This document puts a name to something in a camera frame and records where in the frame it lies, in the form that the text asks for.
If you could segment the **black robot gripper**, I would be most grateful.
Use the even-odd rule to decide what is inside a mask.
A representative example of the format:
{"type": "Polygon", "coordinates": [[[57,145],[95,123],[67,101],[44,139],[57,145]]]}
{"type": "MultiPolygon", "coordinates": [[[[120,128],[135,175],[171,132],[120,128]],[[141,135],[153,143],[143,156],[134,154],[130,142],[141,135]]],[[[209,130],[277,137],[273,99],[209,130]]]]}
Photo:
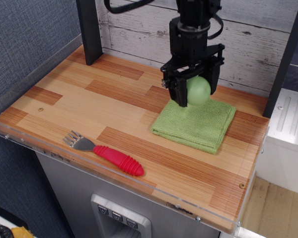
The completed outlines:
{"type": "Polygon", "coordinates": [[[169,23],[171,59],[161,67],[163,86],[167,86],[172,100],[179,106],[187,107],[187,80],[193,76],[202,76],[210,87],[211,95],[215,93],[220,67],[224,64],[222,57],[223,44],[208,45],[208,41],[216,38],[223,30],[223,22],[215,17],[220,24],[220,30],[212,35],[207,18],[202,24],[194,26],[192,22],[185,23],[180,17],[169,23]]]}

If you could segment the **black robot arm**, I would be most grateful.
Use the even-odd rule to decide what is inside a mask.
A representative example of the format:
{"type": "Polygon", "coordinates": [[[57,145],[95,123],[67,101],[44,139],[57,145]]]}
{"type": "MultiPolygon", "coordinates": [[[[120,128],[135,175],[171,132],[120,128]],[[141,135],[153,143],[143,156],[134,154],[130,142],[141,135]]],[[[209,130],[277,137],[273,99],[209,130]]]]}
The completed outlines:
{"type": "Polygon", "coordinates": [[[179,0],[179,17],[169,23],[171,59],[161,67],[162,86],[169,90],[172,100],[186,107],[187,80],[201,76],[207,80],[211,93],[216,91],[220,67],[224,64],[223,44],[208,45],[208,41],[219,36],[223,29],[209,35],[210,20],[213,18],[223,27],[217,15],[221,10],[219,0],[179,0]]]}

